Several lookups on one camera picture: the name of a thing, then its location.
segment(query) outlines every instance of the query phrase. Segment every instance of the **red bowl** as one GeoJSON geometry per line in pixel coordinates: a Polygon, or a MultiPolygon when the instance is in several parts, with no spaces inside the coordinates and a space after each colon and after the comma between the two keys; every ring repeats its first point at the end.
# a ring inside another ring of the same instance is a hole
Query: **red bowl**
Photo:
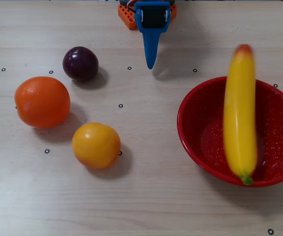
{"type": "MultiPolygon", "coordinates": [[[[177,130],[189,156],[213,176],[245,186],[229,169],[223,145],[226,77],[208,80],[192,89],[181,103],[177,130]]],[[[254,187],[283,181],[283,92],[256,81],[258,163],[254,187]]]]}

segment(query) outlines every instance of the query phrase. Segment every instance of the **yellow fruit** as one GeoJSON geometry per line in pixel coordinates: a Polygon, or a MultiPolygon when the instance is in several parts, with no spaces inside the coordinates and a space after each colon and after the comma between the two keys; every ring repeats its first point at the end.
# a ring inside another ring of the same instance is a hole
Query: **yellow fruit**
{"type": "Polygon", "coordinates": [[[257,163],[255,130],[255,62],[249,45],[240,45],[226,80],[224,145],[233,173],[251,185],[257,163]]]}
{"type": "Polygon", "coordinates": [[[116,160],[121,141],[117,132],[110,126],[91,122],[76,130],[72,148],[74,155],[83,165],[101,169],[116,160]]]}

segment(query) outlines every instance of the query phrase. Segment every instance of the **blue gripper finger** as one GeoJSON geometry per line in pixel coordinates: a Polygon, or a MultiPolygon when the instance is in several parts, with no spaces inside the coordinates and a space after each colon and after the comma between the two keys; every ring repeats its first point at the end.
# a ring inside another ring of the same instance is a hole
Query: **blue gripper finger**
{"type": "Polygon", "coordinates": [[[136,25],[138,26],[139,31],[142,33],[146,63],[148,68],[152,69],[157,57],[160,35],[161,33],[167,31],[171,20],[170,3],[168,1],[138,1],[135,4],[135,9],[136,9],[135,22],[136,25]],[[145,28],[142,24],[142,20],[143,20],[142,9],[144,7],[152,7],[152,6],[154,7],[160,6],[166,8],[167,21],[165,25],[161,28],[145,28]]]}

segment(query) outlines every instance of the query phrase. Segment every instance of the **banana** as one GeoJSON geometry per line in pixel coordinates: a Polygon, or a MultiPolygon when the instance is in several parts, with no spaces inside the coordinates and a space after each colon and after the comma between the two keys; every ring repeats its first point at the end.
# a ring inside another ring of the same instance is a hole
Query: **banana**
{"type": "Polygon", "coordinates": [[[255,62],[247,44],[240,45],[234,52],[226,79],[224,145],[232,172],[245,185],[251,185],[257,164],[255,62]]]}

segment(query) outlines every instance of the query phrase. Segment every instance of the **orange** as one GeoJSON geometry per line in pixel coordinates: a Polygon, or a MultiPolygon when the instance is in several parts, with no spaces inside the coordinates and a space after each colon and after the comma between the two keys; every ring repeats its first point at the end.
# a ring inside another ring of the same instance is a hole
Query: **orange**
{"type": "Polygon", "coordinates": [[[76,130],[72,148],[80,163],[101,169],[116,160],[121,149],[121,141],[117,132],[110,126],[91,122],[76,130]]]}
{"type": "Polygon", "coordinates": [[[35,128],[50,128],[61,123],[70,108],[66,87],[46,76],[23,82],[15,92],[15,103],[19,118],[35,128]]]}

